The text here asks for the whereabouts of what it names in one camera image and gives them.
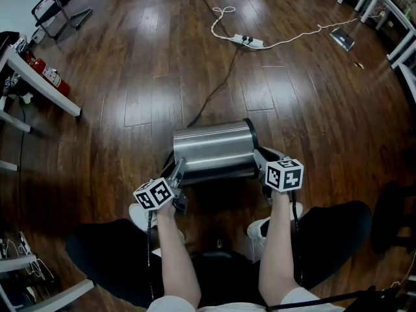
metal cylinder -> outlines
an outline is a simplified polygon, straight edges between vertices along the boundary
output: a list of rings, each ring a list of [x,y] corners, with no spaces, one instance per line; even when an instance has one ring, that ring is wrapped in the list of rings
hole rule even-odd
[[[175,162],[186,161],[182,185],[254,176],[253,151],[257,147],[257,135],[248,118],[241,122],[175,131]]]

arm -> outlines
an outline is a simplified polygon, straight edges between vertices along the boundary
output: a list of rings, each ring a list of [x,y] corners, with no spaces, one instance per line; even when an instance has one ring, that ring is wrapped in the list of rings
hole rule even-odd
[[[201,300],[200,284],[179,236],[174,215],[175,208],[172,203],[168,203],[157,212],[164,295],[183,298],[196,309]]]
[[[293,277],[289,197],[273,191],[272,214],[260,262],[259,291],[268,306],[279,305],[299,287]]]

hardwood floor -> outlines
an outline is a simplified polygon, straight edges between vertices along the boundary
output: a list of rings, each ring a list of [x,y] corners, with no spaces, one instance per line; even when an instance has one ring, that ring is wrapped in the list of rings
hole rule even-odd
[[[230,35],[249,34],[266,44],[357,17],[336,0],[208,2],[236,7],[223,19]],[[71,85],[70,98],[82,107],[82,116],[74,119],[35,94],[25,107],[34,132],[25,136],[20,206],[18,175],[0,173],[3,226],[7,231],[21,226],[64,288],[85,277],[68,259],[65,238],[80,223],[129,218],[132,192],[158,174],[174,130],[186,126],[224,80],[236,50],[211,34],[214,17],[201,0],[76,0],[70,5],[81,7],[94,9],[83,27],[57,45],[45,40],[35,54]],[[252,119],[261,145],[304,164],[298,199],[305,209],[349,200],[373,209],[387,182],[414,183],[411,111],[387,52],[367,25],[343,28],[356,40],[349,53],[330,38],[330,30],[268,51],[240,52],[226,86],[198,122]],[[220,27],[216,31],[223,34]],[[11,113],[21,115],[17,103]],[[3,128],[1,159],[18,162],[20,137],[10,126]],[[190,252],[218,237],[237,250],[247,225],[270,212],[253,181],[237,195],[205,198],[222,207],[194,201],[188,216],[178,220]],[[113,251],[120,248],[109,243]],[[325,297],[371,284],[386,288],[401,280],[410,261],[403,248],[375,256],[366,244],[314,292]],[[97,288],[68,309],[135,307]]]

shoe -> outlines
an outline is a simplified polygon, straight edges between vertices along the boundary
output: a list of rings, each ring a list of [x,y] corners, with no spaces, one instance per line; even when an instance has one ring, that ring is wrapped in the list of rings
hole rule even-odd
[[[291,205],[291,221],[294,220],[293,216],[293,210],[292,210],[292,203]],[[304,211],[304,207],[301,203],[296,202],[296,215],[299,218],[300,215],[302,215],[302,212]],[[261,227],[266,224],[270,220],[270,217],[264,218],[262,220],[257,220],[251,223],[247,228],[247,236],[249,236],[251,239],[266,239],[266,236],[263,236],[261,233]]]
[[[33,95],[30,92],[28,92],[24,96],[20,96],[20,98],[25,102],[25,104],[30,104],[32,97]]]
[[[144,210],[138,203],[133,203],[129,207],[130,218],[136,227],[142,230],[144,233],[148,232],[149,212]],[[156,214],[153,214],[151,218],[151,227],[157,226]]]

fire extinguisher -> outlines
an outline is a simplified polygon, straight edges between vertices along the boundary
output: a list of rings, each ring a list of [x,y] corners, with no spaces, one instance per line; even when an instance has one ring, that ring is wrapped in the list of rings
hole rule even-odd
[[[32,68],[41,75],[47,82],[53,85],[62,95],[68,96],[70,86],[61,79],[55,70],[50,68],[42,59],[36,59],[30,63]]]

